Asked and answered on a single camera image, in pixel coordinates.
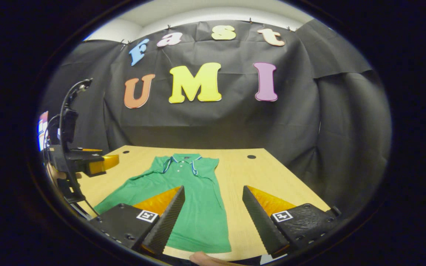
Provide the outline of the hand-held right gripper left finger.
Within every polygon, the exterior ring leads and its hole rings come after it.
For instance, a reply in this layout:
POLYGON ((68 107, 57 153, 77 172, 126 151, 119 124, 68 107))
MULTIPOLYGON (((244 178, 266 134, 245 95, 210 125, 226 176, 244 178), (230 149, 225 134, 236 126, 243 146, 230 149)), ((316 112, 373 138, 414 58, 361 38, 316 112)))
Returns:
POLYGON ((183 186, 138 204, 117 204, 89 220, 102 234, 136 252, 163 253, 185 202, 183 186))

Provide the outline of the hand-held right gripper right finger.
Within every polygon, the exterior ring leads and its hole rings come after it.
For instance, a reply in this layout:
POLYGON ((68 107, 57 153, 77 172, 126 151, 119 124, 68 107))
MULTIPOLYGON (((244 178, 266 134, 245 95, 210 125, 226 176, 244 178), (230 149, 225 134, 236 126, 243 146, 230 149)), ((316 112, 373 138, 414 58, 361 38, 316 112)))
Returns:
POLYGON ((337 207, 323 211, 311 203, 294 205, 252 186, 242 200, 272 258, 296 252, 327 236, 342 215, 337 207))

